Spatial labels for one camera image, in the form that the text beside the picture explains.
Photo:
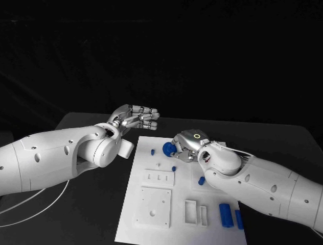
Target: black curtain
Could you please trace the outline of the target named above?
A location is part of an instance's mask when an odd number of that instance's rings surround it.
[[[123,104],[300,125],[323,148],[323,1],[0,2],[0,129]]]

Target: white cable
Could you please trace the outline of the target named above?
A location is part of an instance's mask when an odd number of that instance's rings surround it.
[[[5,226],[0,226],[0,227],[6,227],[6,226],[12,226],[12,225],[15,225],[15,224],[18,224],[18,223],[21,223],[21,222],[23,222],[23,221],[26,221],[26,220],[29,220],[31,218],[34,218],[36,215],[39,215],[52,205],[54,205],[54,203],[57,202],[57,200],[51,203],[51,205],[38,213],[38,214],[35,214],[32,217],[29,217],[29,218],[26,218],[26,219],[23,219],[22,221],[19,221],[19,222],[16,222],[16,223],[12,223],[12,224],[9,224],[9,225],[5,225]]]
[[[315,230],[313,228],[312,228],[312,230],[316,232],[316,234],[322,237],[322,239],[323,239],[323,235],[317,232],[317,230]]]
[[[230,150],[232,150],[232,151],[237,151],[237,152],[245,153],[245,154],[248,154],[250,156],[253,156],[253,157],[254,157],[254,155],[253,155],[251,153],[242,152],[242,151],[240,151],[240,150],[237,150],[237,149],[232,149],[232,148],[230,148],[230,147],[227,147],[227,146],[224,146],[224,145],[221,145],[221,147],[224,147],[224,148],[227,148],[227,149],[230,149]]]
[[[8,208],[6,210],[0,211],[0,214],[8,212],[11,209],[16,208],[19,205],[22,205],[23,203],[26,203],[32,198],[35,198],[47,189],[42,189],[32,197],[29,197],[25,201],[22,201],[18,205],[15,205],[13,207]]]

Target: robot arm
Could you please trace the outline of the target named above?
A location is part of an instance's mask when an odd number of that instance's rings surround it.
[[[156,130],[157,124],[149,120],[157,119],[159,113],[124,105],[113,115],[107,123],[32,134],[0,148],[0,196],[62,183],[106,167],[117,155],[129,158],[134,144],[121,139],[126,129]]]
[[[323,233],[323,185],[274,162],[253,155],[241,157],[237,150],[217,141],[205,144],[202,139],[196,144],[202,134],[186,130],[178,134],[178,140],[193,142],[186,150],[198,153],[209,185],[263,214],[299,222]]]

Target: table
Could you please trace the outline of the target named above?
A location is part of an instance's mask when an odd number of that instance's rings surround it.
[[[110,115],[70,113],[57,129],[106,122]],[[137,144],[139,136],[173,138],[186,129],[202,129],[211,140],[274,161],[323,184],[323,152],[309,131],[300,126],[247,122],[160,118],[157,130],[132,129],[124,139]],[[0,244],[117,244],[114,242],[124,194],[134,160],[117,156],[107,168],[87,171],[72,179],[52,207],[31,220],[0,228]],[[57,199],[65,182],[48,188],[29,202],[0,215],[0,225],[36,214]],[[0,211],[38,191],[15,193],[2,199]],[[247,242],[253,244],[323,244],[302,224],[258,213],[240,204]]]

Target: robotic hand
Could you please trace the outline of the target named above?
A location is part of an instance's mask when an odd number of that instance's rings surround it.
[[[209,141],[201,130],[179,133],[163,150],[169,157],[198,161],[209,185],[258,212],[323,233],[323,185],[280,164]]]
[[[0,196],[48,188],[106,167],[134,144],[121,139],[132,128],[156,130],[156,109],[124,105],[108,122],[32,134],[0,148]]]

